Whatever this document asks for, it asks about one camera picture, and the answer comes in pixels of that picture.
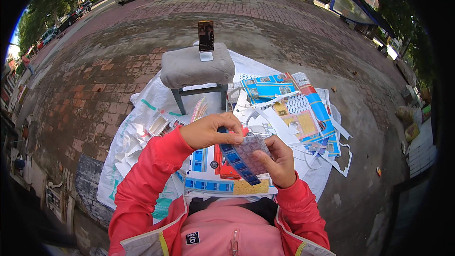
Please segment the logo patch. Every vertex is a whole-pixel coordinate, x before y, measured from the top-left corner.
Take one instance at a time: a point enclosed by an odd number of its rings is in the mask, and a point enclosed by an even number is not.
[[[187,245],[199,243],[199,231],[187,234]]]

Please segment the gray cushion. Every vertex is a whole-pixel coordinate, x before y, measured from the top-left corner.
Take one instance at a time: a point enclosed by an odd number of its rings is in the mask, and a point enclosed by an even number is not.
[[[161,60],[161,81],[171,89],[205,83],[228,84],[234,62],[224,43],[215,43],[212,61],[201,61],[199,46],[166,52]]]

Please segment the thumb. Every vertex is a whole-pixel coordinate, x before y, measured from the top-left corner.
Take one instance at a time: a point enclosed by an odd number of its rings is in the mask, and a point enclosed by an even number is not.
[[[276,170],[276,166],[278,166],[278,164],[276,164],[276,162],[273,161],[273,159],[264,151],[253,151],[253,157],[261,162],[268,172],[274,172]]]
[[[243,142],[243,137],[240,134],[234,133],[216,133],[213,144],[230,144],[240,145]]]

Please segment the pink shirt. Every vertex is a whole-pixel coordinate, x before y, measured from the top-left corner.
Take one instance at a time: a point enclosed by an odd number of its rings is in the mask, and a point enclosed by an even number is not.
[[[248,201],[235,198],[211,203],[182,224],[183,256],[233,255],[284,256],[279,229],[261,216],[242,208]]]

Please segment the red jacket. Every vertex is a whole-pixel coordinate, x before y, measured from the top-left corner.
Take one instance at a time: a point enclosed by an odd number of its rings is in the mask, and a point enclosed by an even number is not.
[[[182,254],[180,228],[189,205],[185,198],[174,200],[168,216],[156,225],[151,213],[166,181],[193,151],[178,129],[148,142],[138,163],[117,187],[117,208],[109,225],[109,255]],[[280,230],[285,255],[334,255],[328,251],[325,221],[314,200],[298,176],[291,187],[278,189],[275,226]]]

